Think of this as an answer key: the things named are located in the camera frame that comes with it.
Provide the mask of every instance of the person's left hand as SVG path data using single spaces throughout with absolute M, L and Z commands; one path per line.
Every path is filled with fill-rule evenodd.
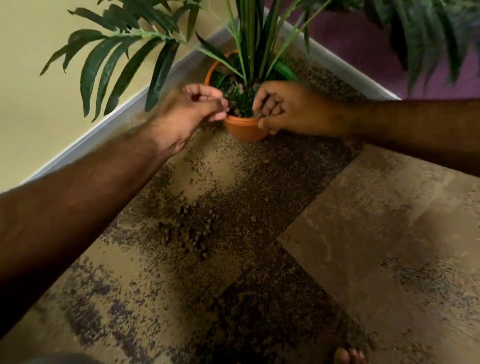
M 170 91 L 150 127 L 158 132 L 162 144 L 176 154 L 201 122 L 223 120 L 227 111 L 228 101 L 222 91 L 200 84 L 187 85 Z

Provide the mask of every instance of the plant pot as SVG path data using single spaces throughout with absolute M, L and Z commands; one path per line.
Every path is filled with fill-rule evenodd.
M 227 53 L 226 57 L 228 58 L 232 53 Z M 205 85 L 210 85 L 212 73 L 219 64 L 220 62 L 217 61 L 210 68 L 205 78 Z M 259 129 L 258 118 L 239 118 L 238 116 L 227 115 L 227 118 L 224 120 L 224 125 L 227 128 L 228 133 L 241 142 L 259 142 L 260 140 L 265 139 L 269 134 L 268 131 Z

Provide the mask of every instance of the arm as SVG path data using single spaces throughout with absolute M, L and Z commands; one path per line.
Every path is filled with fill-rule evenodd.
M 146 125 L 0 195 L 0 307 L 8 315 L 1 326 L 11 319 L 6 308 L 28 309 L 181 151 L 198 124 L 223 119 L 227 105 L 211 87 L 176 90 Z
M 480 100 L 344 102 L 301 85 L 266 83 L 259 126 L 357 139 L 480 176 Z

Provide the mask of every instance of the green moss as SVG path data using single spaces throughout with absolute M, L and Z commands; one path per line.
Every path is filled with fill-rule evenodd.
M 238 55 L 233 55 L 231 61 L 232 65 L 241 73 L 240 59 Z M 268 76 L 267 81 L 273 80 L 284 81 L 285 78 L 273 70 Z M 256 95 L 253 85 L 245 86 L 244 93 L 241 94 L 239 92 L 239 84 L 236 81 L 233 81 L 230 76 L 219 71 L 213 71 L 212 77 L 210 78 L 210 85 L 222 90 L 223 95 L 229 101 L 235 101 L 237 103 L 237 108 L 240 110 L 240 113 L 242 113 L 243 117 L 253 117 L 252 106 Z

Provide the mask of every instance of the foot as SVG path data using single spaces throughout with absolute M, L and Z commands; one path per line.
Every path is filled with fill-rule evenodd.
M 368 362 L 362 352 L 338 348 L 335 352 L 334 364 L 368 364 Z

